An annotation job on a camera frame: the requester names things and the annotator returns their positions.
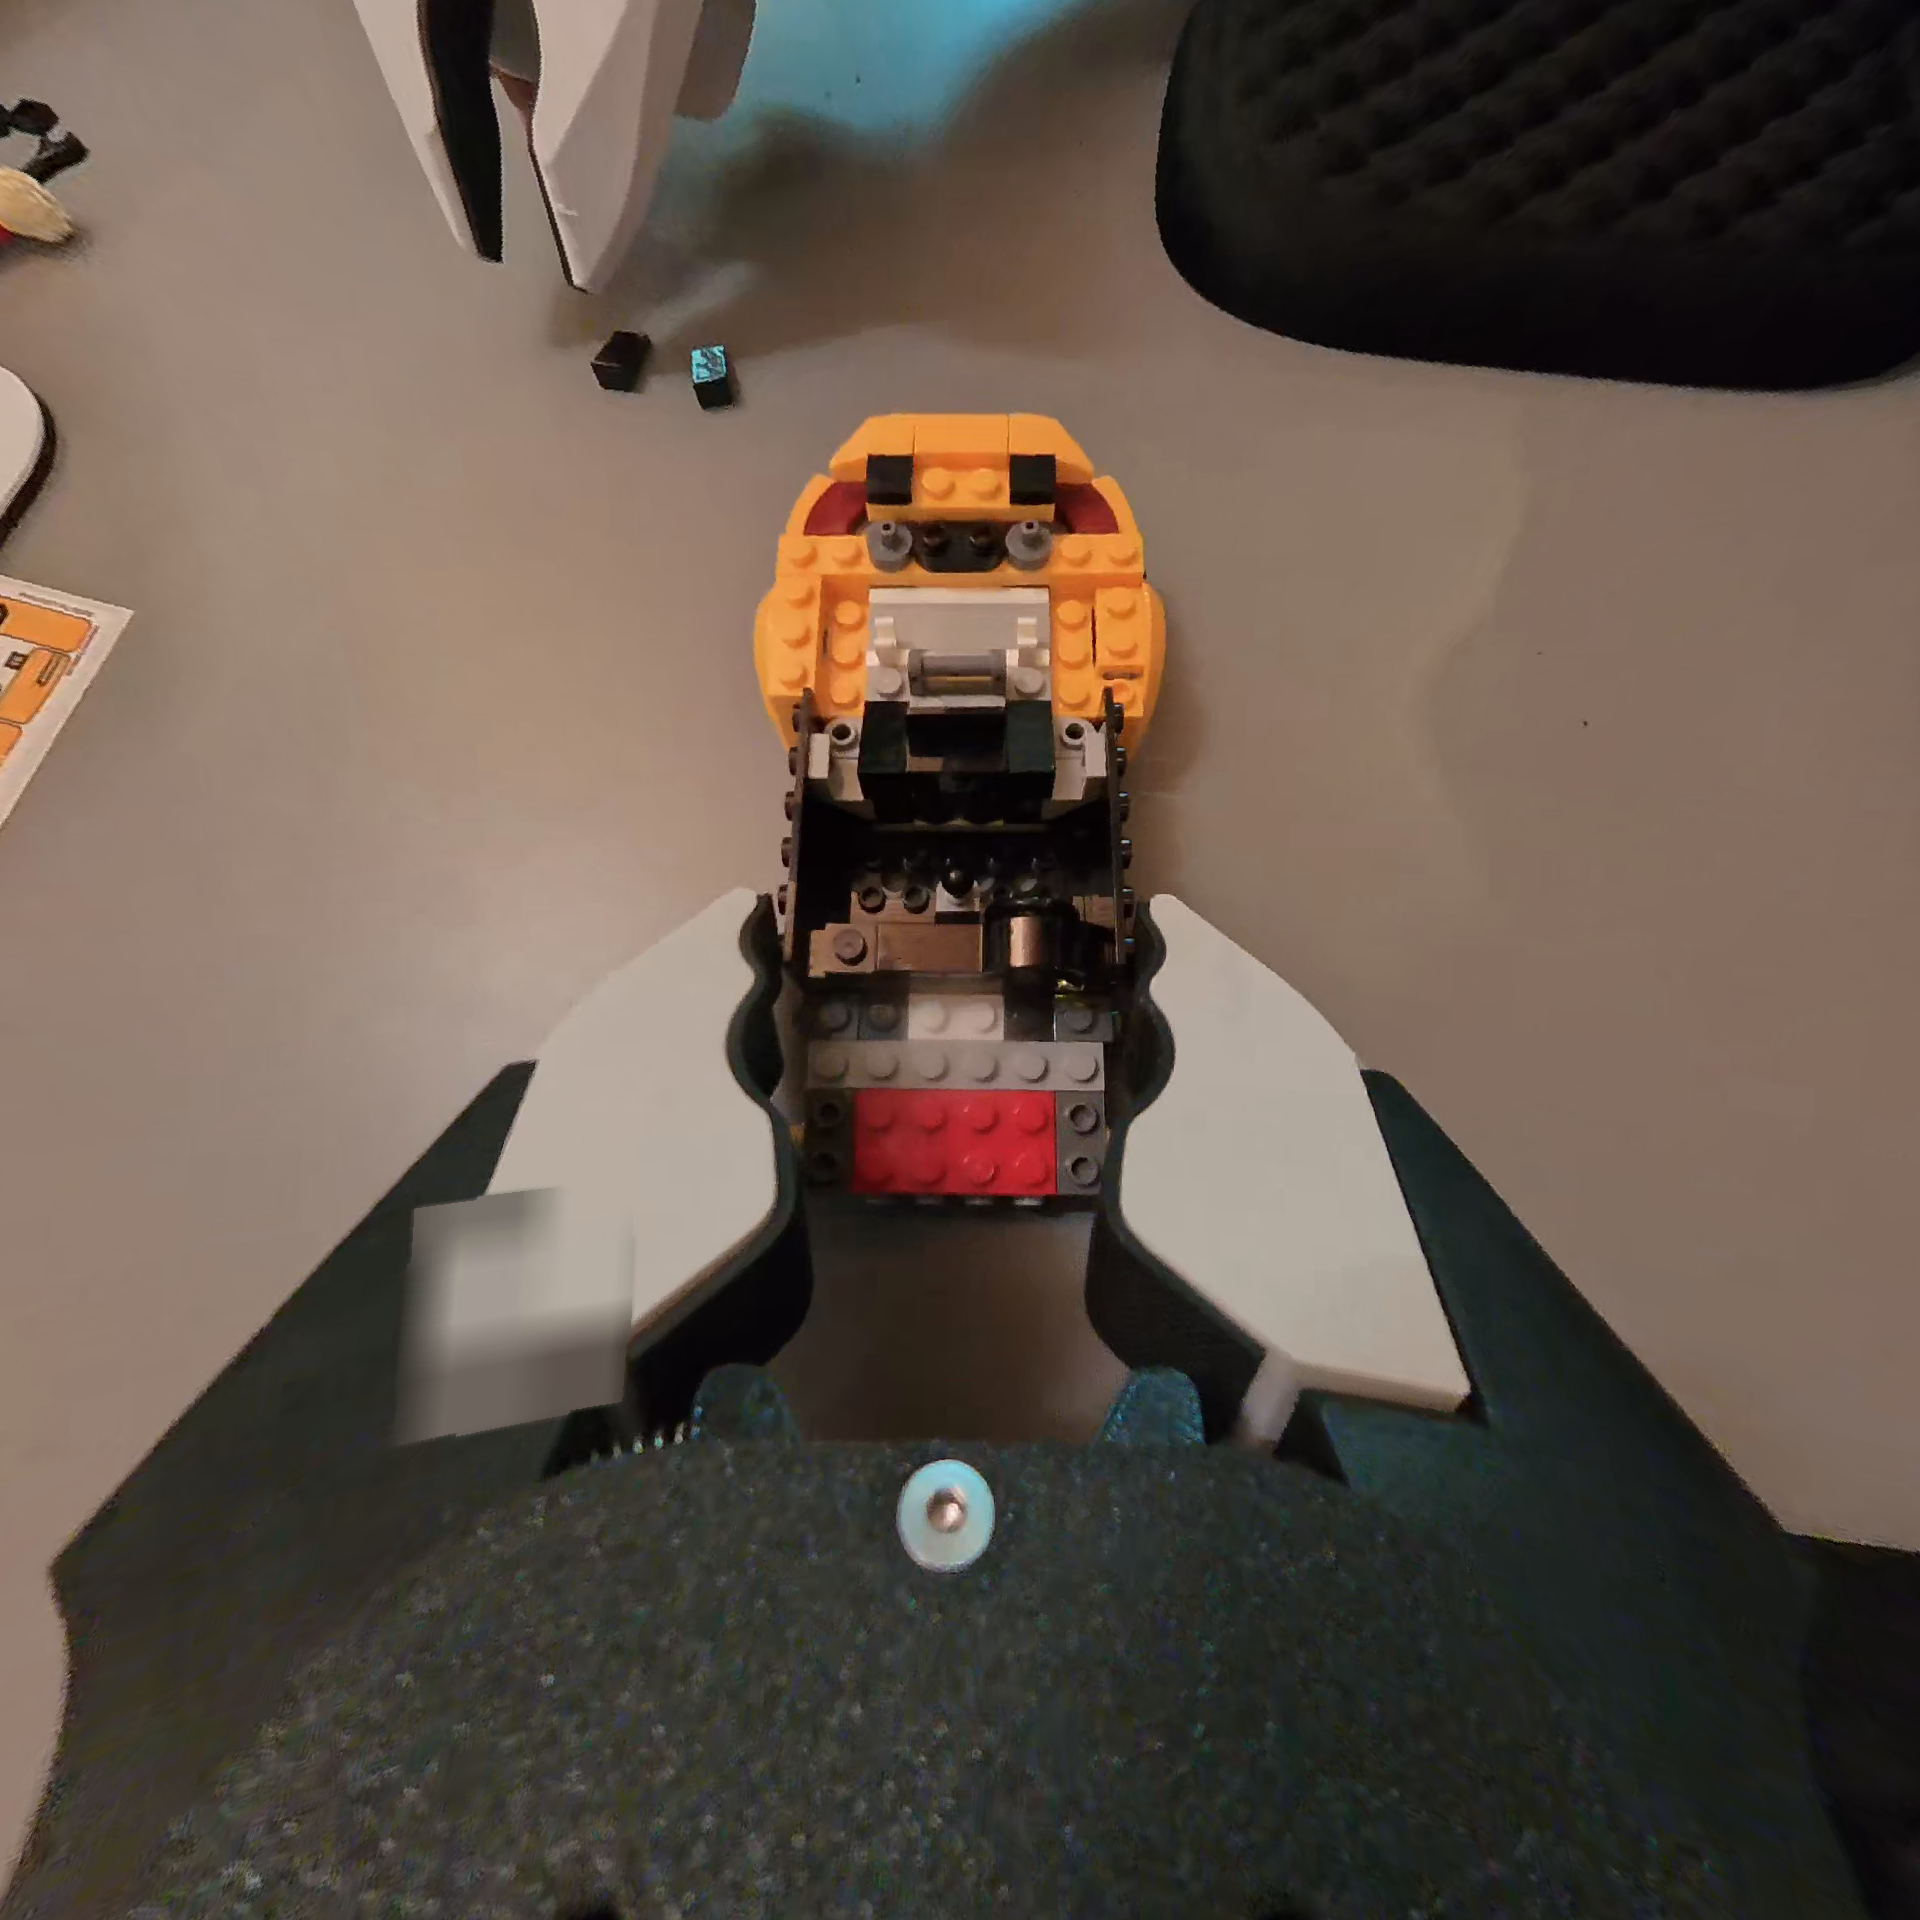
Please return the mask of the orange and black lego car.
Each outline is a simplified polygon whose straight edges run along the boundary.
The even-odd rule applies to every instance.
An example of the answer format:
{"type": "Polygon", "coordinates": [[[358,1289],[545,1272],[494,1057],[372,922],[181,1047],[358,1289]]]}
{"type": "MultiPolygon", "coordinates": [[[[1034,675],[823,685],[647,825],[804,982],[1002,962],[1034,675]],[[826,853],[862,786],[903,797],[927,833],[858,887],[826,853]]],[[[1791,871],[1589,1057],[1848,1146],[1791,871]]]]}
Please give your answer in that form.
{"type": "Polygon", "coordinates": [[[1165,609],[1053,418],[868,418],[754,624],[785,747],[798,1151],[830,1197],[1101,1201],[1135,1002],[1130,755],[1165,609]]]}

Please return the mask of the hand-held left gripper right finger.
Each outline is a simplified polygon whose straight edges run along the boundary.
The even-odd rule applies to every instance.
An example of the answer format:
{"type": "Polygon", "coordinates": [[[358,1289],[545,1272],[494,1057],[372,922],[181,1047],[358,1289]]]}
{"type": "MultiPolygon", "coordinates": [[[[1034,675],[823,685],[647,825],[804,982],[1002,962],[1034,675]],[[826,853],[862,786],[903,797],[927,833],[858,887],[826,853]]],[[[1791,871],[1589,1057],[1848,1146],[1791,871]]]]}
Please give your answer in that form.
{"type": "Polygon", "coordinates": [[[1088,1318],[1190,1383],[1208,1442],[1276,1443],[1305,1389],[1448,1416],[1471,1379],[1352,1047],[1158,894],[1137,928],[1088,1318]]]}

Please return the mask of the orange lego sticker sheet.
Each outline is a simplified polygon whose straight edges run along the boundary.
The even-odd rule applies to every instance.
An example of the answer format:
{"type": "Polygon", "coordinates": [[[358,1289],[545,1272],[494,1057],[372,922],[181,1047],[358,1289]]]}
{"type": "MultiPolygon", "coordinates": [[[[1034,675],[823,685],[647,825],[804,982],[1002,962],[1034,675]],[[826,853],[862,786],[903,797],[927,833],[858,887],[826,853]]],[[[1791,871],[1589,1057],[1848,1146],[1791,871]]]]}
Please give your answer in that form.
{"type": "Polygon", "coordinates": [[[130,607],[1,578],[1,819],[130,618],[130,607]]]}

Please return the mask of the white rounded board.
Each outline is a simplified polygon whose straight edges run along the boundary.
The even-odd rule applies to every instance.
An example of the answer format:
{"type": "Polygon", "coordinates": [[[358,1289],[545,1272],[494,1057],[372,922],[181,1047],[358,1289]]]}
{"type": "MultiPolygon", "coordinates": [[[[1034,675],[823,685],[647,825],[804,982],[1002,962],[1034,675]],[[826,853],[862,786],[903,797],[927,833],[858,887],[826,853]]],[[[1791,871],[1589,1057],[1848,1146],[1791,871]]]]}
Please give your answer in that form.
{"type": "Polygon", "coordinates": [[[41,395],[9,367],[0,369],[1,400],[1,544],[31,510],[57,461],[57,425],[41,395]]]}

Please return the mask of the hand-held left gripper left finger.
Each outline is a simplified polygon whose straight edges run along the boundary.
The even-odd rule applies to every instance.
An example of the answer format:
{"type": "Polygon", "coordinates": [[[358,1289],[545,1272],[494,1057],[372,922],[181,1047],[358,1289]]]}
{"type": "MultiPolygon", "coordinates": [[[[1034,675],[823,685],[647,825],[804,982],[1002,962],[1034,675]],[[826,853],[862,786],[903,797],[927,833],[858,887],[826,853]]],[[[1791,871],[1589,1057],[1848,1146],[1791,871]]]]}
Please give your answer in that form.
{"type": "Polygon", "coordinates": [[[519,1275],[613,1386],[765,1363],[806,1315],[781,984],[774,904],[735,889],[592,987],[534,1057],[488,1193],[529,1199],[519,1275]]]}

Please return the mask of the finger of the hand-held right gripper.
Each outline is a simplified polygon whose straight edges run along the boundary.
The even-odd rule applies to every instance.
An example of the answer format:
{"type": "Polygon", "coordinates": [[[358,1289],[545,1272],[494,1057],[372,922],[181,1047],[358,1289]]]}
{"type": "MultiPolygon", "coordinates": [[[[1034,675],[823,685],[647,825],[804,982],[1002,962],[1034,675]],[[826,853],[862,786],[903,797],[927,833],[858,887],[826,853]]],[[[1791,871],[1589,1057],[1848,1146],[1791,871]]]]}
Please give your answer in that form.
{"type": "Polygon", "coordinates": [[[498,1],[490,59],[520,121],[566,282],[599,290],[654,193],[702,1],[498,1]]]}
{"type": "Polygon", "coordinates": [[[468,253],[498,262],[495,5],[356,1],[354,11],[453,238],[468,253]]]}

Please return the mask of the red lego minifigure parts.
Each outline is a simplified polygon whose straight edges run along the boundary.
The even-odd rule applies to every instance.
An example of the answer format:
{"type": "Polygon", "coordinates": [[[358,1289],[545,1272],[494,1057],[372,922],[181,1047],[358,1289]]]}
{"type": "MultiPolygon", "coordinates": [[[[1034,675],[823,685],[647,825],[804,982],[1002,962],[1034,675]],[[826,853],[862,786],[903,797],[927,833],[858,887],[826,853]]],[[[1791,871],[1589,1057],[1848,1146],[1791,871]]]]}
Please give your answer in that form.
{"type": "Polygon", "coordinates": [[[86,142],[57,106],[16,97],[1,103],[1,149],[1,246],[64,246],[74,225],[55,181],[82,166],[86,142]]]}

